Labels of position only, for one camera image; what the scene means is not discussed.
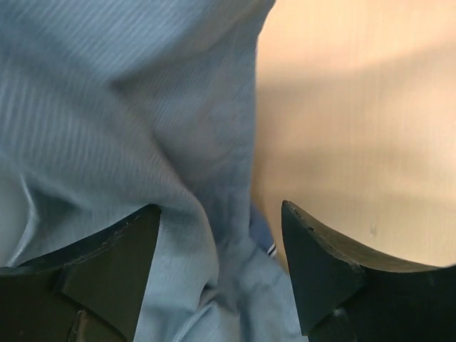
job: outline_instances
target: blue fabric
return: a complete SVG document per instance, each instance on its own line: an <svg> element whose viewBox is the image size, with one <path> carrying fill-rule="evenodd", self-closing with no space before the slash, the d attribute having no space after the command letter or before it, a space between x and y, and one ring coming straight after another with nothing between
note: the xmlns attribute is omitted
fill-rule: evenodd
<svg viewBox="0 0 456 342"><path fill-rule="evenodd" d="M258 247L269 256L275 256L276 244L272 237L268 222L254 203L250 204L250 237L256 242Z"/></svg>
<svg viewBox="0 0 456 342"><path fill-rule="evenodd" d="M0 0L0 158L33 202L10 264L158 204L136 341L302 341L288 276L249 238L271 6Z"/></svg>

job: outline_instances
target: navy blue fabric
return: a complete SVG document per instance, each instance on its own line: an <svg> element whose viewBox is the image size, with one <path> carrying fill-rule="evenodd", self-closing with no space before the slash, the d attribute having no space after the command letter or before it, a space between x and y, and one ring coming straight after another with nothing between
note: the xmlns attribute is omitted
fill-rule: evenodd
<svg viewBox="0 0 456 342"><path fill-rule="evenodd" d="M136 341L302 341L288 276L249 237L271 6L0 0L0 162L32 204L10 265L158 204Z"/></svg>

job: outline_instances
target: light wood surface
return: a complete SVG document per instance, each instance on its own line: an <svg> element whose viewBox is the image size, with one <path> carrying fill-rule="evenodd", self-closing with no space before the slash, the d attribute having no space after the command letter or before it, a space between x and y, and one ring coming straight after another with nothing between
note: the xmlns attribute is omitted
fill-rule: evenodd
<svg viewBox="0 0 456 342"><path fill-rule="evenodd" d="M456 1L278 0L259 43L253 195L382 252L456 263Z"/></svg>

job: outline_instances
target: tan floor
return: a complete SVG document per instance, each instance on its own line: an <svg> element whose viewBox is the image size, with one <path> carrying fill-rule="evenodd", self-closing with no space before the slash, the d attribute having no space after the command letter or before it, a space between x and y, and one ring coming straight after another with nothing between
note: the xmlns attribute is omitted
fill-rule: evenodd
<svg viewBox="0 0 456 342"><path fill-rule="evenodd" d="M456 1L278 0L253 195L397 257L456 263Z"/></svg>

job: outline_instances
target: wooden floor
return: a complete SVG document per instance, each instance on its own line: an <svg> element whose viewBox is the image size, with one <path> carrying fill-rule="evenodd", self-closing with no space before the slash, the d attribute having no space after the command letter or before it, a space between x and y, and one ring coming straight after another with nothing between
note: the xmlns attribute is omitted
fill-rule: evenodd
<svg viewBox="0 0 456 342"><path fill-rule="evenodd" d="M259 43L253 195L382 252L456 262L456 1L278 0Z"/></svg>

